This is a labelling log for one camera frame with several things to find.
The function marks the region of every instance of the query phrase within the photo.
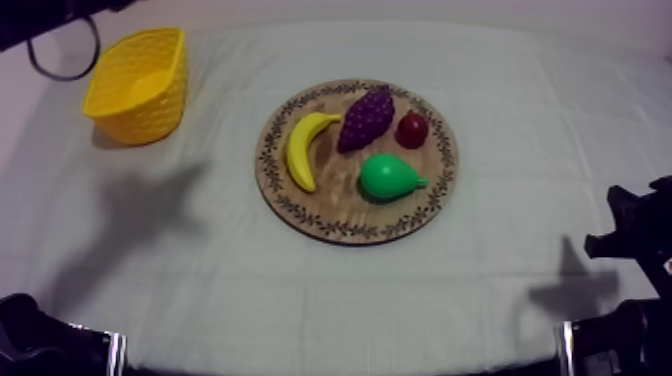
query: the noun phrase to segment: plastic fruit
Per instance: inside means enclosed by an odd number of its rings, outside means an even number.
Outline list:
[[[406,162],[393,154],[375,154],[362,165],[359,175],[364,191],[378,199],[391,199],[429,184]]]
[[[345,122],[338,138],[339,153],[358,150],[382,136],[394,119],[394,101],[390,87],[372,88],[358,99],[345,114]]]
[[[406,149],[417,149],[425,143],[427,134],[429,134],[427,120],[415,112],[409,111],[399,121],[394,138],[399,145]]]
[[[296,124],[287,144],[287,166],[294,182],[307,192],[315,191],[315,180],[308,163],[308,147],[313,138],[329,124],[343,119],[341,115],[310,113]]]

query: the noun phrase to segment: red apple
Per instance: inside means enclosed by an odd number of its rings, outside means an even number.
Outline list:
[[[401,118],[397,126],[397,132],[394,134],[399,145],[406,149],[417,149],[425,143],[429,126],[424,117],[409,111],[406,116]]]

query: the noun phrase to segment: black cable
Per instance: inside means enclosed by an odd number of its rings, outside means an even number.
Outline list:
[[[42,74],[45,77],[51,78],[54,81],[62,81],[62,82],[67,82],[67,81],[75,81],[79,80],[80,78],[86,76],[93,70],[93,68],[96,66],[96,63],[98,62],[98,57],[100,57],[100,34],[98,33],[98,27],[96,26],[96,23],[93,21],[93,19],[90,16],[84,16],[81,18],[84,22],[86,22],[89,27],[91,28],[91,31],[93,32],[93,39],[94,42],[96,43],[95,49],[93,51],[93,59],[91,60],[91,63],[89,64],[86,69],[75,76],[60,76],[54,73],[51,73],[47,71],[46,69],[42,68],[42,66],[37,62],[37,58],[35,57],[35,49],[33,48],[33,40],[28,39],[26,41],[26,44],[28,46],[28,58],[30,59],[30,64],[35,68],[36,71],[38,71],[40,74]]]

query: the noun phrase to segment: yellow banana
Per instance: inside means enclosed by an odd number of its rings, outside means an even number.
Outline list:
[[[287,166],[294,182],[307,192],[315,191],[315,180],[308,163],[308,147],[313,138],[334,121],[343,119],[341,115],[312,112],[299,120],[289,135],[287,144]]]

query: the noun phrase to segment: floral border pattern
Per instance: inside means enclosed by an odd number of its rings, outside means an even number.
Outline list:
[[[404,215],[395,223],[378,226],[352,225],[348,222],[327,222],[319,214],[309,212],[305,206],[293,202],[289,196],[283,195],[284,181],[280,176],[280,163],[274,157],[278,149],[278,141],[282,137],[283,127],[287,125],[287,118],[297,109],[303,108],[308,103],[329,95],[349,94],[360,90],[368,90],[372,85],[367,82],[355,81],[342,83],[336,86],[326,86],[319,90],[309,91],[298,98],[286,102],[280,109],[280,113],[271,122],[270,130],[263,136],[263,147],[259,156],[263,173],[268,180],[268,188],[271,189],[275,198],[272,201],[277,207],[291,215],[294,220],[303,227],[315,228],[324,236],[337,234],[342,238],[361,237],[365,240],[385,241],[400,235],[410,233],[421,227],[428,218],[441,210],[441,198],[449,192],[449,183],[455,180],[452,167],[456,166],[450,138],[444,130],[443,121],[434,116],[434,112],[427,108],[425,102],[413,96],[409,91],[390,85],[392,95],[409,101],[415,112],[422,115],[431,127],[432,134],[436,137],[436,148],[441,153],[443,170],[436,183],[428,189],[427,201],[418,206],[413,214]]]

